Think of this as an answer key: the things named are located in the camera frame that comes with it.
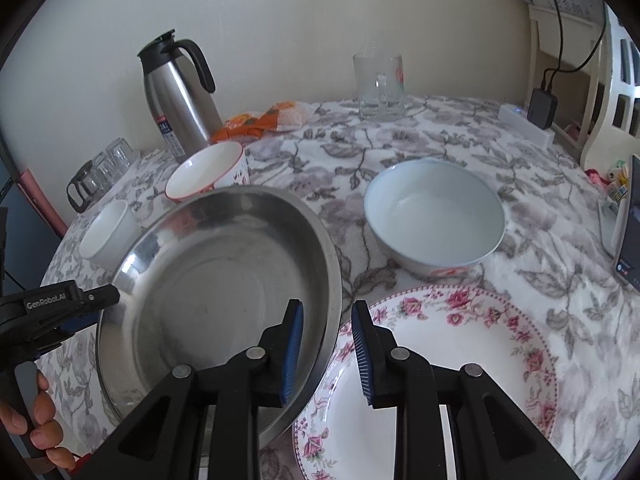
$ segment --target white bowl with red pattern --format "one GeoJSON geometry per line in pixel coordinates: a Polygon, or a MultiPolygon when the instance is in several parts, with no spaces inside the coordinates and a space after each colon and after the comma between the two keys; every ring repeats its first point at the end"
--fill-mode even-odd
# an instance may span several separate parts
{"type": "Polygon", "coordinates": [[[506,225],[495,191],[435,158],[380,173],[369,184],[364,213],[382,251],[423,276],[466,272],[496,250],[506,225]]]}
{"type": "Polygon", "coordinates": [[[249,184],[244,147],[228,140],[207,146],[185,160],[169,177],[164,193],[174,202],[182,202],[213,189],[244,184],[249,184]]]}

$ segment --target label on thermos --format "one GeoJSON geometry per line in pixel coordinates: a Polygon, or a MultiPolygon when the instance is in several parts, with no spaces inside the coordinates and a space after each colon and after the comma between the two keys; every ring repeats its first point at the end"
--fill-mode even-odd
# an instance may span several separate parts
{"type": "Polygon", "coordinates": [[[174,130],[169,124],[169,121],[166,120],[166,117],[164,115],[158,117],[156,119],[156,124],[158,125],[160,133],[164,137],[165,142],[169,146],[169,149],[174,154],[174,156],[184,156],[185,153],[182,145],[180,144],[178,137],[176,137],[174,130]]]}

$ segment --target metal rim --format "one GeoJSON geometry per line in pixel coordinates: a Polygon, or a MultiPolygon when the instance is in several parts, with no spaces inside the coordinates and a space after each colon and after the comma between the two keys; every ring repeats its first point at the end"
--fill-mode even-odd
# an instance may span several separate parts
{"type": "MultiPolygon", "coordinates": [[[[313,367],[311,368],[311,371],[309,372],[308,377],[306,378],[306,382],[302,387],[302,390],[300,391],[294,402],[286,408],[283,408],[280,415],[273,419],[271,424],[264,428],[264,430],[260,433],[260,446],[263,447],[272,442],[276,437],[287,431],[287,429],[289,429],[289,427],[293,424],[298,415],[307,405],[309,400],[311,400],[311,397],[315,393],[316,389],[318,389],[318,385],[320,384],[320,381],[324,376],[324,372],[334,351],[335,341],[337,340],[338,329],[340,326],[340,316],[342,314],[342,278],[340,275],[340,263],[338,261],[338,254],[335,250],[334,243],[331,240],[328,231],[326,230],[324,224],[322,224],[318,216],[312,211],[312,209],[304,202],[302,202],[302,200],[300,200],[297,196],[293,195],[293,193],[266,186],[232,186],[214,190],[210,193],[201,194],[192,198],[191,200],[181,202],[178,207],[175,207],[163,214],[158,220],[151,224],[145,232],[153,230],[158,224],[164,221],[164,218],[167,215],[182,209],[187,204],[198,200],[200,197],[229,192],[242,193],[247,190],[252,190],[254,192],[258,190],[262,193],[272,194],[273,196],[276,196],[284,200],[285,202],[288,202],[290,205],[294,206],[300,211],[300,214],[302,214],[306,221],[309,222],[309,225],[311,225],[311,228],[318,237],[318,242],[320,243],[322,253],[324,254],[324,260],[326,262],[328,275],[329,307],[326,316],[326,327],[324,330],[324,334],[322,335],[322,341],[320,343],[318,353],[316,354],[316,360],[313,367]]],[[[140,239],[142,239],[142,237],[138,239],[133,247],[135,247],[139,243],[140,239]]],[[[123,259],[116,272],[114,272],[113,278],[118,274],[125,259],[126,258],[123,259]]],[[[109,396],[108,390],[104,384],[102,370],[100,368],[100,333],[102,331],[103,316],[104,311],[100,313],[100,319],[98,320],[95,334],[95,369],[97,371],[100,388],[102,389],[102,396],[104,397],[108,407],[111,409],[118,421],[122,422],[124,420],[124,417],[119,412],[116,405],[113,403],[111,397],[109,396]]]]}

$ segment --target drinking glass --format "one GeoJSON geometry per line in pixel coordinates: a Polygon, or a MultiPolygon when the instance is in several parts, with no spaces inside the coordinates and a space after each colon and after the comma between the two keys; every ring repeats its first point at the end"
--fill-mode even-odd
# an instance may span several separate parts
{"type": "Polygon", "coordinates": [[[117,138],[107,146],[105,152],[122,175],[127,173],[127,170],[136,160],[136,155],[131,146],[122,137],[117,138]]]}
{"type": "Polygon", "coordinates": [[[359,52],[353,56],[362,119],[393,120],[404,115],[402,56],[359,52]]]}
{"type": "Polygon", "coordinates": [[[107,183],[107,189],[111,189],[111,187],[119,181],[123,175],[123,173],[104,152],[100,152],[95,156],[94,171],[101,180],[107,183]]]}

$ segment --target floral tablecloth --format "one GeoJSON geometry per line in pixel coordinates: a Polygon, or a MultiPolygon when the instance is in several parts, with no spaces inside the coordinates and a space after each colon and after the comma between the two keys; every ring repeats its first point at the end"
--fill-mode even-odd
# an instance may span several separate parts
{"type": "MultiPolygon", "coordinates": [[[[481,100],[410,98],[406,117],[374,123],[361,121],[352,101],[325,103],[305,128],[248,147],[251,181],[289,189],[318,213],[340,259],[345,308],[426,283],[464,283],[523,310],[555,359],[558,405],[546,407],[556,416],[551,442],[581,478],[609,479],[640,436],[640,301],[614,279],[600,245],[600,191],[562,148],[540,150],[497,112],[496,103],[481,100]],[[396,162],[424,156],[465,166],[504,204],[502,244],[464,276],[411,275],[382,255],[366,225],[367,184],[396,162]]],[[[175,165],[165,150],[146,154],[113,193],[145,228],[173,206],[162,192],[175,165]]],[[[71,225],[44,284],[108,283],[105,270],[78,255],[97,209],[71,225]]],[[[117,424],[100,392],[94,351],[89,328],[40,361],[62,417],[91,449],[117,424]]],[[[265,480],[302,478],[289,432],[262,450],[260,462],[265,480]]]]}

